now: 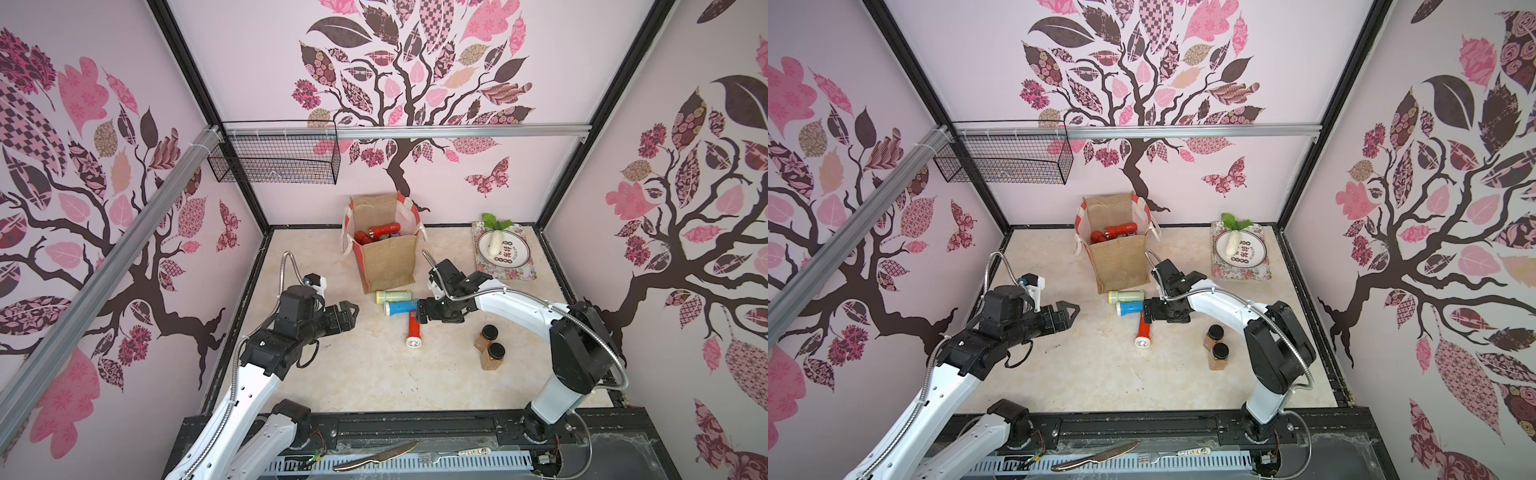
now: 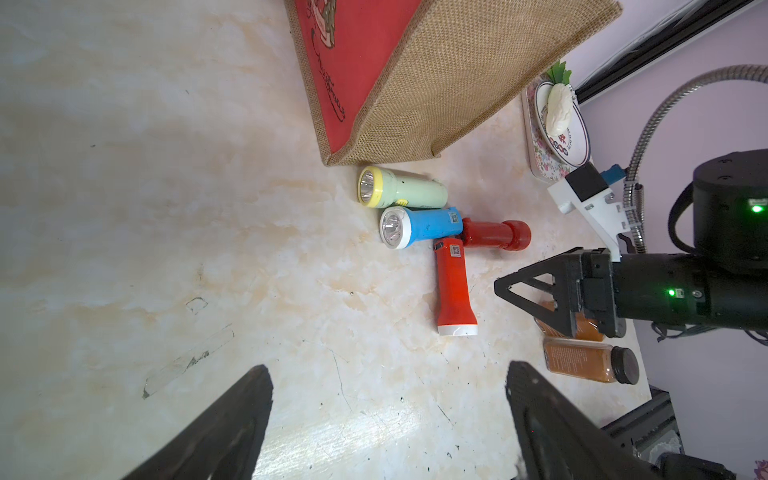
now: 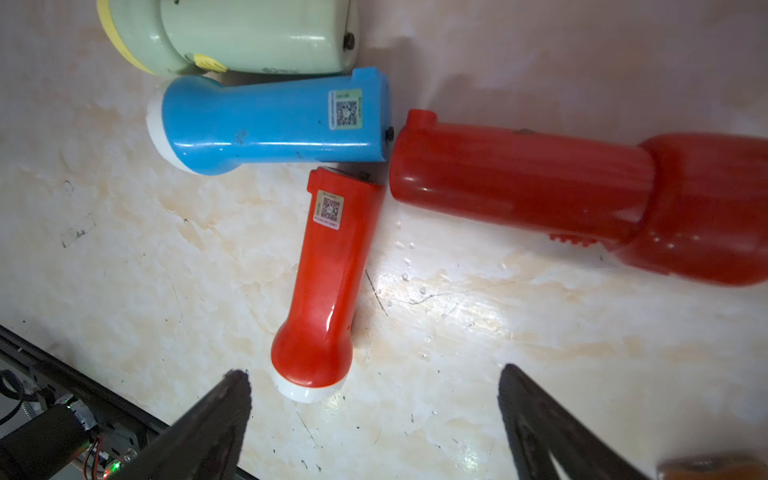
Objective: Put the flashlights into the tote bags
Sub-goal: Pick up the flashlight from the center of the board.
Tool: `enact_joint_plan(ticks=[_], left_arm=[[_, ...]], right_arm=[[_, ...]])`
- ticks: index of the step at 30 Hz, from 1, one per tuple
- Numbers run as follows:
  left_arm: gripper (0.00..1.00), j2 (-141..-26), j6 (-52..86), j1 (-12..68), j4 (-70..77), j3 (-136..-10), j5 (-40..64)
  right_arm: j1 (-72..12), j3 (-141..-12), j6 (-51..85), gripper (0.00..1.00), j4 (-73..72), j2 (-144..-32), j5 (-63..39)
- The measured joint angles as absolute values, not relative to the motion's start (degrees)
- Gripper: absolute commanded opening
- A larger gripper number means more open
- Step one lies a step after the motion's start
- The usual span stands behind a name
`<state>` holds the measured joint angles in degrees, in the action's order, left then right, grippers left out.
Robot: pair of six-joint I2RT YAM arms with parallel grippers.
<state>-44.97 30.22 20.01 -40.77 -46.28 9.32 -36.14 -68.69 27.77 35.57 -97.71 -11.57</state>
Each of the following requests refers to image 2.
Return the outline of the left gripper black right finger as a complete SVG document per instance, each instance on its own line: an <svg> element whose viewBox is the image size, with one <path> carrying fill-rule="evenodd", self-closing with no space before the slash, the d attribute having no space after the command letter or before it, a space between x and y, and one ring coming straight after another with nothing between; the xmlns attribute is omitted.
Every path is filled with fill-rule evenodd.
<svg viewBox="0 0 768 480"><path fill-rule="evenodd" d="M505 392L521 460L519 479L656 479L524 361L509 364Z"/></svg>

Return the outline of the left gripper left finger black triangular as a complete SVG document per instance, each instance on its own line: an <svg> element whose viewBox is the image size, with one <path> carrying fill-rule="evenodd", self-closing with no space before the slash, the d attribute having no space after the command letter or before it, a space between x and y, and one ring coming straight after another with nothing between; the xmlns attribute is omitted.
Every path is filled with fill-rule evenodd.
<svg viewBox="0 0 768 480"><path fill-rule="evenodd" d="M273 403L266 366L251 368L128 479L250 479Z"/></svg>

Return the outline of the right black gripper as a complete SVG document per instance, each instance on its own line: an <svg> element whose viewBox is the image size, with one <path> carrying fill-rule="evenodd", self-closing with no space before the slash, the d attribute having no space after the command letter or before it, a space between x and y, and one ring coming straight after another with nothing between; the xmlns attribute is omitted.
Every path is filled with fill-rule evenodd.
<svg viewBox="0 0 768 480"><path fill-rule="evenodd" d="M767 275L737 273L688 254L627 254L575 248L494 281L494 293L573 338L576 313L607 336L626 319L658 326L765 332Z"/></svg>

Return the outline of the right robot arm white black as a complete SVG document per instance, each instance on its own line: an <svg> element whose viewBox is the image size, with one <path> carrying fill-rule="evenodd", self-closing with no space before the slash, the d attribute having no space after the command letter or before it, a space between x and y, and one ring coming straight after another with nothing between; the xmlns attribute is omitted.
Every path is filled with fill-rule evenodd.
<svg viewBox="0 0 768 480"><path fill-rule="evenodd" d="M558 202L577 208L606 247L574 247L497 279L495 294L572 337L576 315L608 337L626 322L650 321L745 331L767 329L767 153L734 152L693 173L668 218L677 254L623 254L622 223L610 215L608 185L591 165L555 184Z"/></svg>

